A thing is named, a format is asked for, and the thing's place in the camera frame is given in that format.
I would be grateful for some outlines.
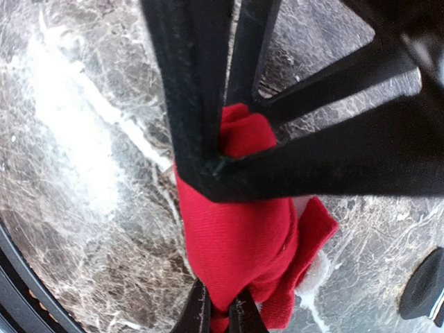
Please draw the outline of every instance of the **white stripe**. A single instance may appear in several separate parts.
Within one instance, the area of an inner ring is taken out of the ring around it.
[[[432,307],[432,310],[430,311],[430,314],[429,314],[429,319],[434,320],[436,318],[439,311],[441,310],[441,306],[443,305],[443,302],[444,302],[444,289],[441,291],[441,294],[439,295],[434,306]]]

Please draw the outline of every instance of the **red fabric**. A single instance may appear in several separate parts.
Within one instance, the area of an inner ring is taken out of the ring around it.
[[[276,145],[270,124],[237,104],[223,111],[220,149],[243,157]],[[337,231],[322,202],[311,199],[300,221],[292,198],[213,203],[178,177],[189,262],[214,305],[213,333],[228,326],[228,307],[248,287],[268,329],[285,328],[294,289],[318,250]]]

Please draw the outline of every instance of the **black fabric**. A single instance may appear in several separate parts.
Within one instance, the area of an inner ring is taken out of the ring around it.
[[[444,289],[444,248],[437,248],[422,262],[410,278],[400,302],[403,319],[429,316]],[[434,322],[441,327],[444,305]]]

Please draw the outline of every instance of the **marble surface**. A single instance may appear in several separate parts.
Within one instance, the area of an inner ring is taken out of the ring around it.
[[[193,281],[162,81],[136,0],[0,0],[0,217],[89,333],[168,332]],[[336,1],[286,0],[261,91],[274,94],[369,42]],[[298,119],[287,140],[420,89],[418,73]],[[325,281],[285,332],[417,332],[397,302],[444,245],[439,198],[322,197],[341,224]]]

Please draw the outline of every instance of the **marble countertop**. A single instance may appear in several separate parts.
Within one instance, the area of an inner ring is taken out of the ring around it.
[[[136,0],[0,1],[0,217],[89,333],[168,332],[193,274],[171,166],[162,80]],[[282,4],[264,95],[369,42],[337,1]],[[287,140],[420,89],[394,78],[278,130]],[[397,303],[444,245],[438,198],[322,197],[341,229],[327,276],[286,332],[417,332]]]

